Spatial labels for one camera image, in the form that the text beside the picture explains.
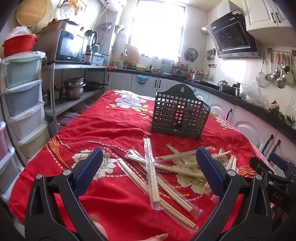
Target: bright window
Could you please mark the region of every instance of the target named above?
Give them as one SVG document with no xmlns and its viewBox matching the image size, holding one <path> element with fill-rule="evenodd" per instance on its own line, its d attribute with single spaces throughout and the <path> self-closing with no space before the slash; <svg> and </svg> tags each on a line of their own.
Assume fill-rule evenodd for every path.
<svg viewBox="0 0 296 241">
<path fill-rule="evenodd" d="M 130 43 L 145 56 L 175 60 L 181 50 L 185 7 L 139 0 Z"/>
</svg>

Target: kitchen countertop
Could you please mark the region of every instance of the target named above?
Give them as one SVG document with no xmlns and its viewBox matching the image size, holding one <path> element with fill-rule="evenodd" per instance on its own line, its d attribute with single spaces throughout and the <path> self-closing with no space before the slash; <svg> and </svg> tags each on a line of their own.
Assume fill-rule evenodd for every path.
<svg viewBox="0 0 296 241">
<path fill-rule="evenodd" d="M 209 83 L 204 83 L 203 84 L 198 84 L 192 81 L 187 81 L 187 80 L 182 80 L 178 78 L 174 78 L 171 76 L 167 75 L 162 75 L 162 74 L 153 74 L 150 72 L 142 72 L 142 71 L 136 71 L 136 70 L 125 70 L 125 69 L 113 69 L 110 70 L 109 72 L 119 72 L 119 73 L 127 73 L 127 74 L 141 74 L 145 76 L 151 76 L 151 77 L 157 77 L 157 78 L 164 78 L 164 79 L 169 79 L 169 80 L 174 80 L 178 81 L 180 83 L 184 84 L 189 84 L 193 87 L 202 89 L 204 91 L 207 91 L 223 100 L 226 100 L 227 102 L 233 104 L 233 105 L 238 105 L 247 111 L 250 111 L 254 115 L 260 117 L 262 120 L 279 130 L 282 134 L 284 134 L 287 138 L 289 138 L 295 145 L 296 145 L 296 131 L 292 129 L 290 126 L 288 126 L 284 121 L 282 121 L 280 118 L 268 113 L 266 110 L 259 108 L 255 105 L 252 105 L 240 98 L 237 98 L 235 96 L 226 94 L 222 91 L 219 91 L 219 87 L 209 84 Z"/>
</svg>

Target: black plastic basket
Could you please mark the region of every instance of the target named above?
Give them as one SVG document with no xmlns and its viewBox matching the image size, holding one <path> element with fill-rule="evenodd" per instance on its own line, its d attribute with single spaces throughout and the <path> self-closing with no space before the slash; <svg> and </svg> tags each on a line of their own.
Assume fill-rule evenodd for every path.
<svg viewBox="0 0 296 241">
<path fill-rule="evenodd" d="M 151 132 L 198 139 L 209 113 L 187 85 L 177 84 L 156 93 Z"/>
</svg>

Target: range hood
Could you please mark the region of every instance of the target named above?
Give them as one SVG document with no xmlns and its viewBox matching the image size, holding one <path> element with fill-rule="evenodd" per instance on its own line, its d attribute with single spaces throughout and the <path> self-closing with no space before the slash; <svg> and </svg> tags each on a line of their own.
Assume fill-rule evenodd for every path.
<svg viewBox="0 0 296 241">
<path fill-rule="evenodd" d="M 217 7 L 218 19 L 206 26 L 219 58 L 260 57 L 255 38 L 246 31 L 242 10 L 231 1 Z"/>
</svg>

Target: white cabinet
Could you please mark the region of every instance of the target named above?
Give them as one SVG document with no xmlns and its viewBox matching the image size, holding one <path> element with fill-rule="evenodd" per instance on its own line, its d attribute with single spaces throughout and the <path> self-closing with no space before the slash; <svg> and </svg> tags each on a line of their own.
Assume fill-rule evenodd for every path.
<svg viewBox="0 0 296 241">
<path fill-rule="evenodd" d="M 296 166 L 296 145 L 293 142 L 291 142 L 282 133 L 279 133 L 274 140 L 269 154 L 275 147 L 276 149 L 274 150 L 274 153 L 283 158 L 285 161 L 292 162 Z M 277 175 L 284 177 L 284 172 L 281 169 L 279 169 L 272 162 L 270 164 L 274 168 Z"/>
<path fill-rule="evenodd" d="M 209 100 L 209 96 L 210 96 L 210 93 L 207 92 L 207 91 L 204 91 L 202 89 L 199 89 L 197 87 L 193 87 L 191 85 L 188 85 L 186 84 L 188 87 L 190 87 L 192 89 L 192 91 L 194 92 L 194 95 L 196 96 L 196 98 L 204 101 L 204 102 L 208 102 Z"/>
<path fill-rule="evenodd" d="M 212 112 L 224 118 L 226 118 L 229 113 L 227 120 L 231 121 L 233 113 L 235 112 L 235 105 L 212 94 L 210 94 L 207 104 L 210 106 Z"/>
<path fill-rule="evenodd" d="M 131 90 L 132 74 L 118 72 L 107 73 L 108 90 Z"/>
<path fill-rule="evenodd" d="M 166 91 L 176 84 L 180 84 L 180 83 L 174 80 L 159 78 L 158 84 L 157 84 L 157 91 Z"/>
<path fill-rule="evenodd" d="M 272 0 L 242 0 L 247 31 L 270 27 L 291 27 Z"/>
<path fill-rule="evenodd" d="M 131 91 L 138 95 L 145 95 L 150 97 L 155 97 L 158 78 L 148 77 L 146 82 L 139 81 L 137 74 L 133 74 L 133 79 L 131 83 Z"/>
<path fill-rule="evenodd" d="M 242 0 L 242 4 L 247 31 L 278 26 L 269 0 Z"/>
<path fill-rule="evenodd" d="M 274 137 L 265 149 L 264 155 L 266 155 L 270 150 L 274 139 L 279 132 L 258 116 L 239 106 L 236 106 L 235 108 L 231 123 L 240 132 L 242 132 L 246 136 L 246 138 L 248 138 L 249 141 L 260 151 L 262 151 L 270 136 L 273 135 Z"/>
</svg>

